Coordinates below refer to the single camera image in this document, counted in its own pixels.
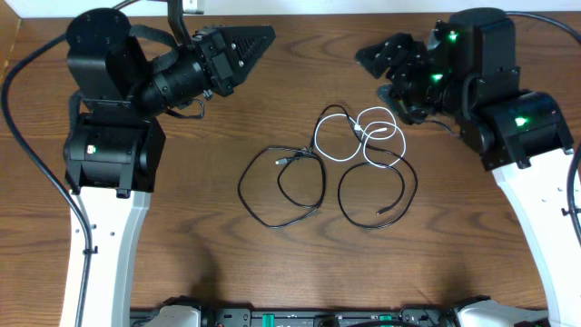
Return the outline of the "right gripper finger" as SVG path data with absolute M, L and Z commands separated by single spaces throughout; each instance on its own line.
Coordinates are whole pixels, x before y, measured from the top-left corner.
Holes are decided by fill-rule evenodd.
M 399 117 L 399 120 L 402 123 L 407 125 L 413 125 L 416 123 L 392 84 L 383 84 L 379 86 L 377 89 L 377 96 Z
M 359 49 L 355 60 L 374 78 L 380 78 L 390 67 L 404 62 L 414 40 L 409 34 L 395 34 L 387 40 Z

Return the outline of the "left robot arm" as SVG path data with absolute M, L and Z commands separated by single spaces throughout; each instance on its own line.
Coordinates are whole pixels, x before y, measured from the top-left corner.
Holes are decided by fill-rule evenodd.
M 68 26 L 67 65 L 78 84 L 64 144 L 71 248 L 63 326 L 126 326 L 133 272 L 166 140 L 159 116 L 242 84 L 275 40 L 270 25 L 209 26 L 182 19 L 197 5 L 168 4 L 169 31 L 98 8 Z

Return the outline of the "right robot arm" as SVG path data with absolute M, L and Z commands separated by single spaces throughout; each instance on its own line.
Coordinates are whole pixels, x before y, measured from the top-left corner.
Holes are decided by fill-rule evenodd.
M 398 33 L 355 55 L 387 79 L 379 97 L 404 124 L 455 119 L 460 140 L 511 204 L 540 275 L 545 310 L 478 296 L 443 313 L 443 326 L 580 323 L 580 148 L 556 100 L 520 87 L 513 18 L 472 8 L 438 21 L 427 42 Z

